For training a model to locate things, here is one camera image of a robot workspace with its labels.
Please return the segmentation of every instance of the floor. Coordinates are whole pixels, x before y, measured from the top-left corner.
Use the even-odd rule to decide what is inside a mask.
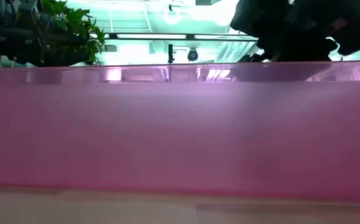
[[[360,224],[360,204],[0,186],[6,223]]]

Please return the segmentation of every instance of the metal frame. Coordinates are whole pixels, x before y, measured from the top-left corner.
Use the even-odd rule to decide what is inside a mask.
[[[144,14],[145,21],[147,22],[149,32],[153,32],[153,28],[151,26],[151,21],[149,20],[149,17],[148,17],[147,8],[145,7],[145,2],[143,3],[143,14]]]
[[[186,40],[186,41],[224,41],[255,42],[257,38],[238,34],[159,34],[159,33],[107,33],[106,40]]]

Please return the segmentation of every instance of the black equipment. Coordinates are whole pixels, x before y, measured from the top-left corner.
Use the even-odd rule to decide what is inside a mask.
[[[190,62],[195,62],[196,60],[198,60],[198,53],[196,49],[191,49],[190,52],[188,52],[188,56],[187,59]]]
[[[169,56],[169,60],[168,63],[172,64],[174,62],[174,58],[173,58],[173,44],[169,44],[168,45],[168,56]]]
[[[88,40],[55,25],[52,17],[43,13],[40,0],[22,1],[18,20],[12,4],[12,0],[0,0],[0,55],[38,67],[69,66],[88,60],[85,51],[60,48],[85,45]]]
[[[329,61],[360,50],[360,0],[240,0],[230,26],[264,50],[240,62]]]

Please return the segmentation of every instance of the camera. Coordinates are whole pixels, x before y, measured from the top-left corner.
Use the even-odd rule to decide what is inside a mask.
[[[190,52],[188,52],[187,59],[188,59],[190,62],[194,62],[194,61],[198,60],[197,50],[196,50],[196,49],[190,49]]]

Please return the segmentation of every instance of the pink acrylic panel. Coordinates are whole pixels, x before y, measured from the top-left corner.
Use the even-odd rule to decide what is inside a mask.
[[[360,62],[0,69],[0,184],[360,201]]]

